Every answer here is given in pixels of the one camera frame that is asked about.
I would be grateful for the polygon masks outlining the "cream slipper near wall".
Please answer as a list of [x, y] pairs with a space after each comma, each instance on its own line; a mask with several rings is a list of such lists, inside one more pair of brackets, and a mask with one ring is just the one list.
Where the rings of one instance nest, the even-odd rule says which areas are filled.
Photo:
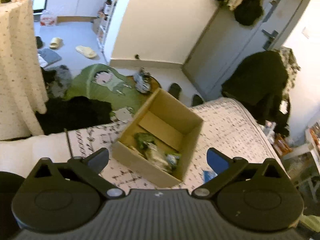
[[97, 56], [97, 53], [90, 47], [85, 46], [76, 46], [76, 51], [83, 55], [84, 57], [88, 59], [93, 59]]

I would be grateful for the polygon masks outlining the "brown cardboard box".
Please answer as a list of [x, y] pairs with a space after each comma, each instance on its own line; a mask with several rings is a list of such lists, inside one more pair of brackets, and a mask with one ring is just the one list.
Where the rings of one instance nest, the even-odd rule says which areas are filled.
[[[157, 187], [184, 181], [203, 125], [203, 119], [163, 89], [157, 89], [135, 114], [112, 145], [112, 157]], [[164, 152], [181, 154], [177, 168], [168, 174], [135, 153], [135, 135], [149, 133]]]

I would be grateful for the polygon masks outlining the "blue snack packet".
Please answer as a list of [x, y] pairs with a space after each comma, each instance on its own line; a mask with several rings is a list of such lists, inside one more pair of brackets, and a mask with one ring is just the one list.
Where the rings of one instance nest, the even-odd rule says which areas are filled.
[[203, 172], [203, 181], [204, 183], [207, 183], [208, 181], [215, 178], [217, 174], [214, 171], [204, 171]]

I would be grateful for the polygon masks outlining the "green snack bag in box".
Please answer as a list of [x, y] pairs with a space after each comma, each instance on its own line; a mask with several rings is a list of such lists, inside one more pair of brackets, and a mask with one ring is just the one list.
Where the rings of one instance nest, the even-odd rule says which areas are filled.
[[148, 149], [157, 150], [155, 137], [150, 133], [136, 133], [134, 136], [138, 150], [144, 153]]

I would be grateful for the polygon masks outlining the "orange wooden crate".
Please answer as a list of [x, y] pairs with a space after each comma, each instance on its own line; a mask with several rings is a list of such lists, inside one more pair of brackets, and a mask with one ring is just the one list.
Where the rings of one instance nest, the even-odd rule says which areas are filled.
[[272, 146], [280, 158], [292, 152], [292, 148], [279, 134], [275, 134]]

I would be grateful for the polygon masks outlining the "green cartoon floor rug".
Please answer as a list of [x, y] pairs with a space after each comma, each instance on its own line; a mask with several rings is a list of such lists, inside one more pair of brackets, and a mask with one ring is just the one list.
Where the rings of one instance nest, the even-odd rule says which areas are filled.
[[71, 82], [66, 99], [85, 96], [88, 99], [109, 102], [112, 121], [131, 119], [142, 107], [146, 97], [136, 89], [136, 83], [105, 64], [84, 68]]

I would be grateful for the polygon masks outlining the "white storage shelf rack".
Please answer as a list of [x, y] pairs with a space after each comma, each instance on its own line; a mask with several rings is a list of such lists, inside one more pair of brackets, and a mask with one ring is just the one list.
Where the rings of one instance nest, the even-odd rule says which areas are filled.
[[105, 40], [117, 0], [106, 0], [102, 11], [99, 13], [99, 26], [97, 31], [97, 43], [101, 52], [104, 50]]

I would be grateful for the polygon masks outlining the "black coat on chair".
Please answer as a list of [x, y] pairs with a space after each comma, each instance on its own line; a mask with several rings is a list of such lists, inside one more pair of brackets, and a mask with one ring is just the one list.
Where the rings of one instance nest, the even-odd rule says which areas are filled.
[[280, 111], [288, 73], [278, 52], [252, 54], [238, 65], [221, 86], [224, 97], [239, 101], [260, 125], [276, 123], [274, 132], [288, 137], [290, 105], [287, 113]]

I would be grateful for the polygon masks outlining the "black slipper right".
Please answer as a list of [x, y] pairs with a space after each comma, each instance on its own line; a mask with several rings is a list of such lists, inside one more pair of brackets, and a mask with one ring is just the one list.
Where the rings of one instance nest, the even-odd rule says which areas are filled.
[[195, 106], [201, 105], [201, 104], [203, 104], [203, 103], [204, 103], [204, 101], [202, 100], [202, 98], [201, 98], [199, 95], [195, 94], [195, 95], [193, 96], [191, 106], [192, 106], [192, 107], [195, 107]]

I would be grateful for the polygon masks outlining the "black clothes pile on floor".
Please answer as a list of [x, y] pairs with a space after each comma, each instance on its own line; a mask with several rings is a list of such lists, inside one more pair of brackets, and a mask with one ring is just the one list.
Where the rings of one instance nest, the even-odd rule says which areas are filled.
[[70, 100], [49, 99], [44, 114], [35, 113], [45, 135], [111, 123], [109, 102], [76, 96]]

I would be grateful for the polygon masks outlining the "black slipper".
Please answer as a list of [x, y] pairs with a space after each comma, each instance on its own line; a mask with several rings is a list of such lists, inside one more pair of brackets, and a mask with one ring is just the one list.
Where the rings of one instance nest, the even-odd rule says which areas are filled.
[[201, 105], [201, 104], [203, 104], [203, 103], [204, 103], [204, 101], [202, 100], [202, 98], [201, 98], [199, 95], [195, 94], [195, 95], [193, 96], [191, 106], [192, 106], [192, 107], [195, 107], [195, 106]]
[[180, 93], [182, 89], [179, 84], [177, 83], [172, 83], [168, 89], [168, 93], [172, 95], [175, 99], [179, 100], [180, 99]]

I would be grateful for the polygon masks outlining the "cream slipper far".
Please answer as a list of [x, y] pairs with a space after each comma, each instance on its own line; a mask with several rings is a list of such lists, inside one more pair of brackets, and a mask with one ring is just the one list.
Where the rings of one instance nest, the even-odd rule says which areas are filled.
[[54, 37], [52, 38], [50, 44], [49, 44], [49, 48], [50, 49], [59, 49], [61, 47], [62, 44], [62, 39], [59, 37]]

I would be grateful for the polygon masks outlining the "patterned white bed cover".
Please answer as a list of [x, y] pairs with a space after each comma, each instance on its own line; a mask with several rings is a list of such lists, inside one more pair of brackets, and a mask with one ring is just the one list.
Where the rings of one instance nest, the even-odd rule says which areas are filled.
[[[176, 189], [192, 191], [204, 183], [204, 172], [210, 171], [206, 153], [216, 148], [230, 158], [243, 157], [250, 163], [266, 158], [278, 159], [260, 126], [244, 106], [231, 99], [217, 99], [191, 110], [204, 120], [195, 153], [184, 182]], [[65, 163], [72, 155], [86, 157], [105, 147], [111, 149], [127, 121], [71, 131], [1, 142], [1, 171], [27, 177], [42, 157]]]

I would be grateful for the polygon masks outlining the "grey folded cloth on floor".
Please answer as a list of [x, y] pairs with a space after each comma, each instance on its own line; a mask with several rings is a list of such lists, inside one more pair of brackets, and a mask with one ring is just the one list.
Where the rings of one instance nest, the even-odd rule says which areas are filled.
[[43, 68], [54, 64], [62, 59], [62, 57], [58, 53], [49, 48], [38, 50], [38, 58], [39, 64]]

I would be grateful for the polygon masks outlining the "clear plastic snack bag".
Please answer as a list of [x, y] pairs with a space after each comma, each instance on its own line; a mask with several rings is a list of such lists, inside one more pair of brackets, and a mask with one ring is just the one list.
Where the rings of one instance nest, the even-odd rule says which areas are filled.
[[172, 173], [176, 170], [181, 154], [175, 152], [163, 152], [155, 144], [147, 143], [144, 151], [146, 159], [160, 170]]

